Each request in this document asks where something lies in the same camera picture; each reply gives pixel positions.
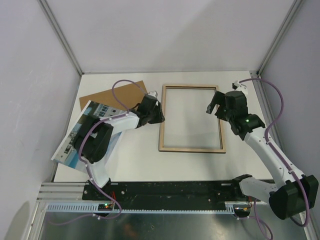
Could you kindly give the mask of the wooden picture frame black front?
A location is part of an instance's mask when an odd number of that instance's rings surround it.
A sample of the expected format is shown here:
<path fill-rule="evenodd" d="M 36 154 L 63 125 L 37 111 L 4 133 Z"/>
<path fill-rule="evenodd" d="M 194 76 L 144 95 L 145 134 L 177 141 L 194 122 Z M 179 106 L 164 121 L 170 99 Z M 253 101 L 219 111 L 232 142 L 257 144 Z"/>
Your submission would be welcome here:
<path fill-rule="evenodd" d="M 207 114 L 207 106 L 219 90 L 210 84 L 165 84 L 158 149 L 161 152 L 225 154 L 224 124 Z"/>

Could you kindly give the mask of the building photo print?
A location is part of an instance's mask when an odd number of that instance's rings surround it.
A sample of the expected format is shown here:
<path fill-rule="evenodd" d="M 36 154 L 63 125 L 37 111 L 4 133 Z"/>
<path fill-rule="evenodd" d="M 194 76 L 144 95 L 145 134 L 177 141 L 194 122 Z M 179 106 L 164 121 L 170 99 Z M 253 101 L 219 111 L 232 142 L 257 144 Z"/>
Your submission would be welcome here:
<path fill-rule="evenodd" d="M 97 117 L 100 120 L 123 113 L 124 111 L 118 108 L 91 100 L 88 101 L 84 109 L 81 111 L 81 114 L 77 117 L 76 122 L 71 126 L 71 129 L 68 130 L 66 136 L 63 138 L 51 159 L 67 167 L 86 173 L 87 170 L 85 164 L 79 160 L 77 150 L 73 147 L 74 138 L 79 132 L 83 122 L 89 116 Z"/>

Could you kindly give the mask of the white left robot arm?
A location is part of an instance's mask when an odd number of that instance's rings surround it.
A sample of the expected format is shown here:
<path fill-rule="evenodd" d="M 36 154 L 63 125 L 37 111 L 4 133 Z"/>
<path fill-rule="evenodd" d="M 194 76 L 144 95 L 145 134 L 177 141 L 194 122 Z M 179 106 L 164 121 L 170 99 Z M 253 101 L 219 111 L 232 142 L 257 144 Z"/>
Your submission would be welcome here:
<path fill-rule="evenodd" d="M 110 196 L 107 185 L 110 177 L 105 168 L 104 156 L 111 138 L 126 130 L 137 129 L 146 124 L 159 124 L 165 121 L 158 93 L 151 91 L 143 96 L 141 103 L 127 112 L 100 119 L 88 116 L 73 139 L 79 160 L 85 164 L 89 180 L 95 185 L 93 194 L 100 200 Z"/>

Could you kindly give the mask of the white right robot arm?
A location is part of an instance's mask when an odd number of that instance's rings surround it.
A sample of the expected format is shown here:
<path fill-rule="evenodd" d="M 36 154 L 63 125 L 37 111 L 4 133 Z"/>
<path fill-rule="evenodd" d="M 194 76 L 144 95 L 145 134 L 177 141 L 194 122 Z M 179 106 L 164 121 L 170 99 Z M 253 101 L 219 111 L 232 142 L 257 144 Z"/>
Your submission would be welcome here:
<path fill-rule="evenodd" d="M 206 112 L 229 123 L 232 132 L 241 138 L 263 162 L 274 183 L 258 180 L 249 174 L 236 178 L 231 196 L 242 201 L 251 196 L 269 204 L 281 220 L 301 212 L 309 213 L 315 206 L 319 182 L 314 175 L 305 175 L 281 151 L 266 132 L 265 123 L 248 112 L 247 98 L 241 91 L 217 91 Z"/>

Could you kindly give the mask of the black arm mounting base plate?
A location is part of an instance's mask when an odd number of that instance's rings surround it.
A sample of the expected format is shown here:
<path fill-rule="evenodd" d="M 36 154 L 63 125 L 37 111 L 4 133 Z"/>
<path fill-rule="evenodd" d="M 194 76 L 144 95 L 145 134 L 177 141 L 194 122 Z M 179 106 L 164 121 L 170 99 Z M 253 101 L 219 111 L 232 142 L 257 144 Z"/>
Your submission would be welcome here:
<path fill-rule="evenodd" d="M 86 182 L 85 201 L 113 197 L 124 210 L 216 211 L 226 202 L 247 202 L 252 196 L 240 193 L 230 180 L 223 181 L 121 181 L 111 182 L 99 192 Z"/>

